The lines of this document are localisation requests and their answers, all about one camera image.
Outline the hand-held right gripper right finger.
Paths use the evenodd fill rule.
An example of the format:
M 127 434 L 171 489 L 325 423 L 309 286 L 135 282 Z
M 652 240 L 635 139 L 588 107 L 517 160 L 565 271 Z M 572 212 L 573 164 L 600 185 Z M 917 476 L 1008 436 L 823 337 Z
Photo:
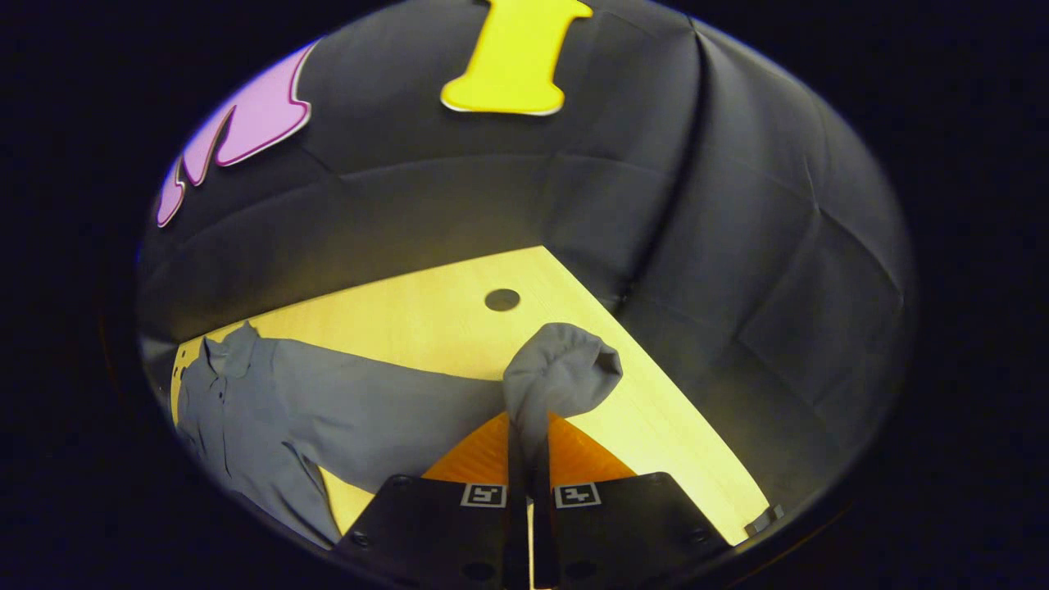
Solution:
M 671 475 L 636 473 L 554 412 L 547 425 L 533 526 L 539 587 L 666 589 L 729 550 Z

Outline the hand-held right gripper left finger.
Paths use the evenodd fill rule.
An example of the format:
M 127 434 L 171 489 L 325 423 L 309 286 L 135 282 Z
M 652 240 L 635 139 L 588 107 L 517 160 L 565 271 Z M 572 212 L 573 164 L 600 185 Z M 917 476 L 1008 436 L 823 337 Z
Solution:
M 336 548 L 385 589 L 527 589 L 527 493 L 506 412 L 420 477 L 386 479 Z

